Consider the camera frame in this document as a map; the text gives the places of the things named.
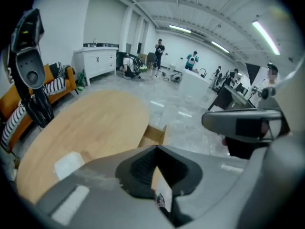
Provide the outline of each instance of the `round wooden table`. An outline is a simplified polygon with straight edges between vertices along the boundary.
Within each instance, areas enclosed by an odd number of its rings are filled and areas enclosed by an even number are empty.
[[[21,160],[18,193],[36,204],[59,180],[54,164],[75,151],[85,163],[137,148],[149,122],[137,98],[115,90],[98,91],[61,111],[38,135]]]

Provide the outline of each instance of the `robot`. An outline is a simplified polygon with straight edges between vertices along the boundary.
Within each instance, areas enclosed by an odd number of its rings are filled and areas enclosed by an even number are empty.
[[[99,158],[42,196],[37,208],[48,216],[41,220],[72,229],[270,226],[279,212],[289,214],[287,202],[298,201],[304,182],[305,95],[288,94],[304,92],[304,74],[302,59],[280,84],[263,90],[259,108],[202,116],[205,128],[237,141],[238,149],[251,148],[248,160],[159,145]],[[170,211],[156,205],[156,167],[172,190]]]
[[[49,99],[43,91],[45,72],[39,53],[39,40],[44,33],[38,9],[29,10],[19,20],[11,36],[8,65],[21,103],[40,127],[54,118]]]

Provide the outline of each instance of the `faucet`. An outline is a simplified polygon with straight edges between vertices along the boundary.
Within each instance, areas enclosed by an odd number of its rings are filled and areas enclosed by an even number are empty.
[[[205,68],[201,68],[200,70],[204,70],[204,73],[202,75],[202,77],[204,78],[206,76],[206,70],[205,70]]]
[[[97,44],[97,39],[94,38],[94,39],[93,39],[93,47],[96,47],[96,44]]]

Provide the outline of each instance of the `desk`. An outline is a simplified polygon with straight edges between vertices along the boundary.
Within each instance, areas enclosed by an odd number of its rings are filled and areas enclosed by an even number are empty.
[[[210,111],[214,105],[224,110],[253,108],[253,106],[242,95],[227,84],[224,85],[223,89],[220,91],[208,110]]]
[[[145,105],[125,92],[105,90],[81,97],[61,111],[26,152],[17,174],[18,193],[36,204],[59,181],[54,164],[71,151],[87,163],[152,143],[143,137],[149,115]]]
[[[179,92],[197,99],[203,98],[211,83],[193,71],[184,69],[182,73]]]

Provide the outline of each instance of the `gray floor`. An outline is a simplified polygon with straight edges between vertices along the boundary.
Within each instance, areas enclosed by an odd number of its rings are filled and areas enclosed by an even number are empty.
[[[221,145],[221,137],[201,125],[201,116],[216,94],[209,90],[203,99],[193,99],[179,94],[178,83],[166,82],[161,77],[151,79],[150,75],[150,72],[141,74],[145,82],[139,79],[125,80],[120,72],[117,76],[110,73],[95,77],[91,80],[91,86],[86,87],[79,95],[73,92],[60,99],[54,107],[55,115],[79,97],[94,91],[126,91],[140,98],[150,109],[150,124],[160,128],[169,125],[170,145],[197,153],[227,156],[226,148]],[[39,133],[38,127],[32,128],[13,151],[22,158]]]

